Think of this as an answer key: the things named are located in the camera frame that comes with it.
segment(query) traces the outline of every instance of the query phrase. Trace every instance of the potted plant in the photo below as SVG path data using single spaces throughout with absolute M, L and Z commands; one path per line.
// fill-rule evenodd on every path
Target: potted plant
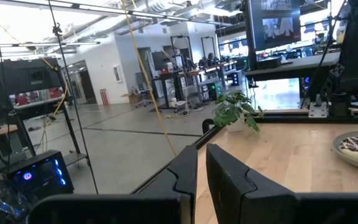
M 251 106 L 252 101 L 242 91 L 232 91 L 225 95 L 219 95 L 215 104 L 218 107 L 214 110 L 214 124 L 219 127 L 227 127 L 229 132 L 242 131 L 244 125 L 250 127 L 256 133 L 259 128 L 254 118 L 261 118 L 264 115 L 258 106 L 259 113 Z

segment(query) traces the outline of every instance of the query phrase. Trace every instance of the gray concrete floor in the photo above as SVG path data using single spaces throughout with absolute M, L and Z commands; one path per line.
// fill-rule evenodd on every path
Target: gray concrete floor
M 248 94 L 250 97 L 255 95 L 256 104 L 263 109 L 298 107 L 297 80 L 258 82 L 258 85 L 259 88 L 255 89 L 255 94 L 253 91 L 249 91 Z M 245 88 L 244 83 L 242 86 L 228 90 L 245 90 Z M 149 112 L 152 107 L 148 105 L 146 108 L 134 109 L 130 104 L 78 107 L 85 142 L 100 193 L 129 193 L 173 158 L 173 153 L 159 125 L 157 114 Z M 169 140 L 177 153 L 202 135 L 201 123 L 206 118 L 213 118 L 215 107 L 216 105 L 211 103 L 205 106 L 203 111 L 190 113 L 185 118 L 173 121 L 166 118 L 166 115 L 174 115 L 173 112 L 162 113 Z M 80 149 L 82 153 L 85 153 L 75 110 L 69 108 L 68 111 L 70 118 L 74 119 L 71 123 L 76 131 Z M 44 149 L 56 149 L 66 155 L 75 148 L 68 134 L 64 116 L 58 114 L 56 119 L 47 128 Z M 25 125 L 27 128 L 42 126 L 42 120 L 28 120 Z M 36 145 L 40 142 L 42 129 L 29 134 L 33 144 Z M 37 149 L 37 153 L 41 152 L 42 146 Z M 86 161 L 73 164 L 68 169 L 76 193 L 95 193 L 91 171 Z

